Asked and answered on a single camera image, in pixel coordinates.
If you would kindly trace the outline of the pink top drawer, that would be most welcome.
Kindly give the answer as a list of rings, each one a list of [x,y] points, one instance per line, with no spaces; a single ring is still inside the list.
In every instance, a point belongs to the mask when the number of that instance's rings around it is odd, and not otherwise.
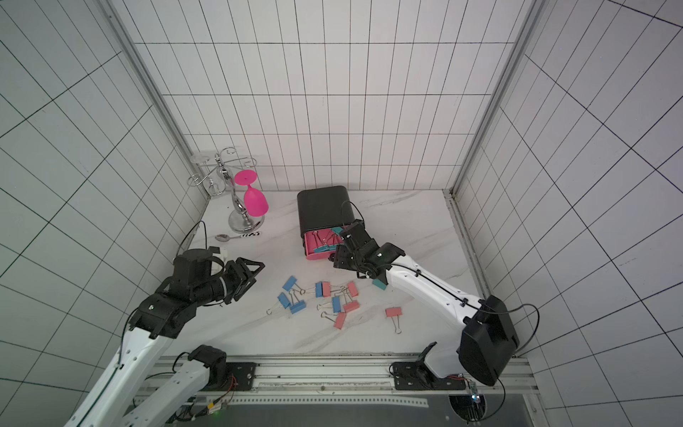
[[[316,231],[307,231],[303,235],[305,257],[309,261],[327,259],[343,244],[340,233],[342,227],[332,227]]]

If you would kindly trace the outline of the pink binder clip bottom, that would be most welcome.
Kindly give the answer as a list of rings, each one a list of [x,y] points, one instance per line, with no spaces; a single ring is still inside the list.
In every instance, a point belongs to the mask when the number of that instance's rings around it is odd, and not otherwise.
[[[340,312],[337,313],[335,316],[332,316],[323,311],[322,313],[320,313],[320,317],[324,320],[330,321],[333,324],[334,328],[342,330],[347,318],[347,314],[345,312]]]

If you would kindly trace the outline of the pink binder clip lone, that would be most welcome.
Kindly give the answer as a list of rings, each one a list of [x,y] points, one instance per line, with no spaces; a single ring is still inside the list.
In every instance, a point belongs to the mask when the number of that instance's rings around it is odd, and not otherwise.
[[[403,315],[401,307],[391,307],[385,310],[385,317],[391,320],[395,334],[401,334],[400,318]]]

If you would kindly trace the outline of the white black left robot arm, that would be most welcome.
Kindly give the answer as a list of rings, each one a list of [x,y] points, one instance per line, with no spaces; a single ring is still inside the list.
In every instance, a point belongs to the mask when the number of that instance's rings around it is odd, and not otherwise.
[[[239,301],[264,270],[262,262],[224,261],[217,247],[194,248],[173,261],[172,274],[131,313],[112,361],[69,426],[161,426],[200,391],[230,393],[249,382],[222,350],[200,345],[161,387],[135,409],[137,391],[197,310]]]

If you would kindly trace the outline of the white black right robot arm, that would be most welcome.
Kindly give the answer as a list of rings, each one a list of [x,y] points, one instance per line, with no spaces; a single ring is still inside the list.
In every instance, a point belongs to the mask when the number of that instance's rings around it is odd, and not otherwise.
[[[395,245],[387,243],[365,254],[339,246],[331,261],[336,269],[377,279],[411,295],[452,327],[455,340],[430,343],[421,354],[419,364],[430,380],[464,374],[494,386],[519,348],[510,310],[503,301],[452,288]]]

